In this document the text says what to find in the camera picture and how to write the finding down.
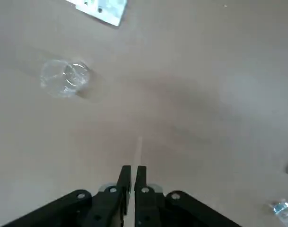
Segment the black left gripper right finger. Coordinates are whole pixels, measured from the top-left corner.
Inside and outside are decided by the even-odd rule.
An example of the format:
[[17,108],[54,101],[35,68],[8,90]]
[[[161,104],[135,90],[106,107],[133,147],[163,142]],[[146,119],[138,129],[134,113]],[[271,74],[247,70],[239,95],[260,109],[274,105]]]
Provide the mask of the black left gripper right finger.
[[134,192],[136,227],[239,226],[183,191],[157,192],[147,184],[145,166],[138,166]]

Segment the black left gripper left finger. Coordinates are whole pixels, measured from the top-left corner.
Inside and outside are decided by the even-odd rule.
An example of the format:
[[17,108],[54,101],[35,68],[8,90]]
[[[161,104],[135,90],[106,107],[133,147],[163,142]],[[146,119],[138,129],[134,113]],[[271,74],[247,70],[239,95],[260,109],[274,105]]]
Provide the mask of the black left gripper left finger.
[[92,195],[75,190],[6,224],[8,227],[110,227],[124,225],[131,188],[131,166],[117,183]]

